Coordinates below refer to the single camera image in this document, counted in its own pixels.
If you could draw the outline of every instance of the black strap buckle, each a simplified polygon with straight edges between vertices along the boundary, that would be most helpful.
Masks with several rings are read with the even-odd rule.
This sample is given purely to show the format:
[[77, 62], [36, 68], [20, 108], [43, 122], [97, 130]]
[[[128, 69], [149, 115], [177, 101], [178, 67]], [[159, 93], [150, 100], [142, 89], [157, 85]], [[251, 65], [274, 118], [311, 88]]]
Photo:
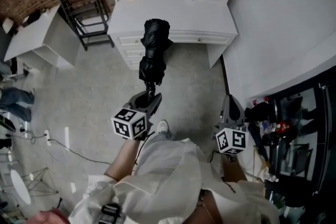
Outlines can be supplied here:
[[98, 224], [120, 224], [123, 222], [124, 218], [120, 215], [118, 204], [107, 204], [101, 208]]

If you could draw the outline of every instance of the white sneaker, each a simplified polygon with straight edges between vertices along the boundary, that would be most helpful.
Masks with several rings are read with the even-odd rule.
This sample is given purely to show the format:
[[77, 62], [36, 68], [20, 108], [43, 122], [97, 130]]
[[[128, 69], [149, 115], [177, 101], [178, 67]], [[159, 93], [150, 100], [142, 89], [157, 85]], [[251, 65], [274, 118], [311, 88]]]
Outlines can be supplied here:
[[169, 131], [168, 123], [165, 120], [160, 121], [157, 126], [158, 126], [157, 127], [157, 133], [168, 132]]

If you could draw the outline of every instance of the white table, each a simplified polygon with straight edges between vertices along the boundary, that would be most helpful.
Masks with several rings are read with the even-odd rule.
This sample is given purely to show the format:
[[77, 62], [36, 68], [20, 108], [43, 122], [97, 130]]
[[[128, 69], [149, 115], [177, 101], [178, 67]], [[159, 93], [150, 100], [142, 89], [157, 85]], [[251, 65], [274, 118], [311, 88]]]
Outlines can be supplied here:
[[5, 61], [17, 57], [31, 72], [41, 71], [48, 64], [57, 68], [75, 66], [80, 42], [57, 13], [58, 8], [59, 5], [41, 14], [27, 27], [19, 27], [10, 41]]
[[32, 200], [28, 188], [16, 170], [11, 170], [11, 179], [17, 194], [26, 204], [30, 205]]
[[149, 19], [170, 24], [169, 39], [175, 43], [207, 46], [212, 67], [237, 36], [225, 3], [194, 0], [119, 0], [113, 9], [108, 34], [131, 69], [138, 69], [145, 54], [140, 39]]

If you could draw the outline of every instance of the black chair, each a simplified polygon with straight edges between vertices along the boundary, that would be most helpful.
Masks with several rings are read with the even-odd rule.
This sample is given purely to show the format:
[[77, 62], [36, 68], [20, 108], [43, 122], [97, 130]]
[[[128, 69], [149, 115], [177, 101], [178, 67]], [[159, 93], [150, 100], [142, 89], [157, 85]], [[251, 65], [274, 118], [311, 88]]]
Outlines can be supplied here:
[[[89, 46], [106, 44], [107, 42], [114, 47], [111, 37], [107, 34], [109, 15], [103, 0], [60, 0], [60, 3], [62, 6], [61, 16], [76, 33], [85, 51]], [[92, 17], [100, 17], [100, 21], [92, 24], [83, 23], [83, 20]], [[103, 27], [102, 30], [87, 31], [87, 27], [99, 25]], [[91, 37], [97, 36], [106, 36], [107, 39], [90, 41]]]
[[294, 150], [291, 176], [296, 176], [304, 171], [305, 179], [307, 179], [313, 149], [309, 149], [309, 144], [297, 144], [295, 146], [299, 146], [299, 148]]
[[278, 193], [285, 198], [285, 204], [289, 207], [302, 207], [313, 195], [310, 181], [303, 177], [278, 176], [279, 182], [265, 181], [266, 197], [271, 193]]

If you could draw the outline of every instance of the power cable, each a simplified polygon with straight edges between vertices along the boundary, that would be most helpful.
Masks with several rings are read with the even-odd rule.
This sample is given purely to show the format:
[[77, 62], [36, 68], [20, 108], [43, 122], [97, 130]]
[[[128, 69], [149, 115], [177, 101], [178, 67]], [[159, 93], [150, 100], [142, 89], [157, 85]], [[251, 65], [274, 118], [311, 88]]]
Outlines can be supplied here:
[[42, 138], [42, 137], [45, 137], [46, 135], [42, 135], [42, 136], [32, 136], [31, 138], [25, 138], [25, 137], [22, 137], [22, 136], [19, 136], [19, 135], [6, 134], [6, 137], [11, 137], [11, 136], [19, 137], [19, 138], [21, 138], [21, 139], [25, 139], [25, 140], [33, 140], [34, 138]]
[[212, 155], [211, 155], [211, 158], [210, 158], [209, 162], [212, 162], [212, 159], [214, 158], [214, 155], [215, 155], [215, 151], [212, 151]]
[[86, 160], [88, 160], [88, 161], [90, 161], [90, 162], [93, 162], [93, 163], [104, 163], [104, 164], [111, 165], [110, 163], [107, 163], [107, 162], [95, 161], [95, 160], [93, 160], [93, 159], [86, 158], [86, 157], [84, 157], [84, 156], [78, 154], [77, 152], [74, 152], [73, 150], [69, 149], [68, 147], [64, 146], [61, 142], [58, 142], [58, 141], [55, 140], [55, 139], [48, 139], [48, 141], [54, 141], [54, 142], [56, 142], [57, 144], [59, 144], [59, 145], [63, 146], [64, 148], [66, 148], [67, 150], [71, 151], [72, 153], [74, 153], [74, 154], [78, 155], [79, 157], [82, 157], [82, 158], [84, 158], [84, 159], [86, 159]]
[[136, 159], [135, 159], [134, 164], [138, 165], [138, 164], [137, 164], [137, 160], [138, 160], [138, 158], [139, 158], [139, 156], [140, 156], [140, 152], [141, 152], [141, 150], [142, 150], [142, 147], [145, 145], [145, 143], [147, 142], [148, 138], [151, 137], [154, 133], [155, 133], [155, 132], [150, 133], [150, 134], [146, 137], [146, 139], [143, 141], [143, 144], [142, 144], [141, 147], [140, 147], [140, 150], [139, 150], [139, 152], [138, 152], [138, 155], [137, 155], [137, 157], [136, 157]]

